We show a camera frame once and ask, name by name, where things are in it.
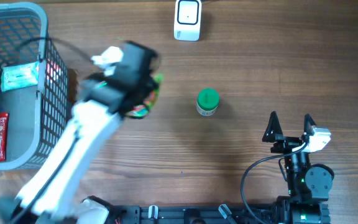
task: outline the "plastic basket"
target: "plastic basket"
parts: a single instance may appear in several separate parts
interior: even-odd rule
[[[45,11],[29,2],[0,4],[0,113],[9,113],[6,162],[0,162],[0,170],[39,168],[67,123],[67,69],[53,43],[39,40],[15,50],[33,37],[48,37]],[[1,92],[1,67],[37,60],[37,86]]]

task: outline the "green bottle cap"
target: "green bottle cap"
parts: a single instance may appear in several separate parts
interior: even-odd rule
[[[198,94],[197,103],[201,109],[211,111],[219,104],[219,94],[214,89],[206,88]]]

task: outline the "wooden table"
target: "wooden table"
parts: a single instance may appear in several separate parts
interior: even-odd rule
[[[173,2],[44,4],[52,37],[98,55],[120,39],[162,55],[161,97],[142,121],[126,121],[102,148],[76,199],[97,195],[119,205],[239,204],[240,179],[270,155],[262,135],[271,111],[288,136],[310,113],[332,141],[311,155],[334,169],[333,223],[358,223],[358,3],[356,1],[213,1],[203,6],[199,42],[173,38]],[[80,78],[94,70],[60,46]],[[200,116],[198,92],[214,88],[218,112]],[[0,172],[0,194],[13,194],[34,170]],[[287,195],[277,161],[246,182],[248,201]]]

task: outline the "teal package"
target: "teal package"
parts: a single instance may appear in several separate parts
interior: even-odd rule
[[[38,84],[39,62],[2,68],[1,91]]]

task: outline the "red candy bar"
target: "red candy bar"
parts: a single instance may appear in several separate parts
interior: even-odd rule
[[[0,113],[0,162],[6,159],[6,134],[7,121],[9,114],[7,112]]]

